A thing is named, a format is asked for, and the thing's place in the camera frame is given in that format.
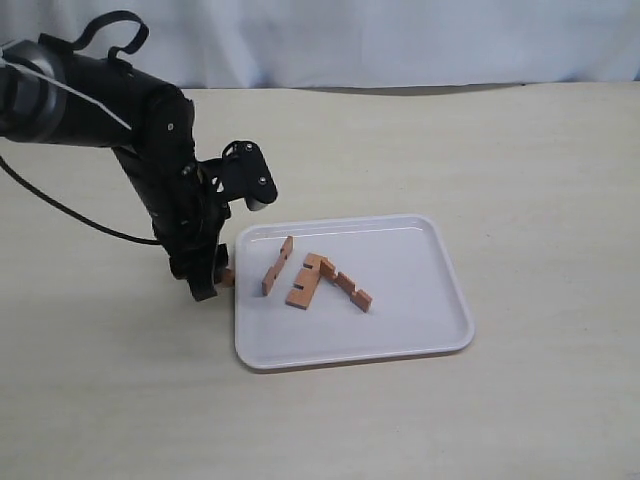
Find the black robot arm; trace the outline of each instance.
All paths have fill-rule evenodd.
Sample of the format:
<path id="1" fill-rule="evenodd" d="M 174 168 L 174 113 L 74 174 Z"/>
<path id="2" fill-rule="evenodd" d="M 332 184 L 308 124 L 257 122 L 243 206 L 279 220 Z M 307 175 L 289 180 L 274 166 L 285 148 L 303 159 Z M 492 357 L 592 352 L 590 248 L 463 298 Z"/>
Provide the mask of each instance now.
<path id="1" fill-rule="evenodd" d="M 97 60 L 79 55 L 95 32 L 116 21 L 140 24 L 131 44 Z M 133 13 L 111 12 L 91 22 L 73 43 L 41 35 L 3 52 L 0 135 L 16 142 L 110 148 L 145 205 L 173 275 L 186 279 L 197 301 L 216 295 L 228 264 L 220 231 L 229 203 L 250 210 L 273 203 L 277 189 L 260 148 L 235 141 L 219 158 L 200 162 L 192 137 L 193 103 L 174 85 L 118 58 L 147 38 Z"/>

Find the table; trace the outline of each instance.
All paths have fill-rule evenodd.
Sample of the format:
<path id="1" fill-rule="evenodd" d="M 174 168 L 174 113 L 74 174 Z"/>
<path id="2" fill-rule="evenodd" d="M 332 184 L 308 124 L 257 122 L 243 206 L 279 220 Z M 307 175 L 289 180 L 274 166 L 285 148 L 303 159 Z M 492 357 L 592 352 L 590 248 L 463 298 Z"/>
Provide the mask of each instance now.
<path id="1" fill-rule="evenodd" d="M 280 190 L 223 232 L 420 213 L 477 334 L 446 357 L 256 374 L 233 293 L 0 176 L 0 469 L 13 479 L 640 478 L 640 84 L 188 91 L 200 159 Z M 109 151 L 0 142 L 91 218 L 150 235 Z"/>

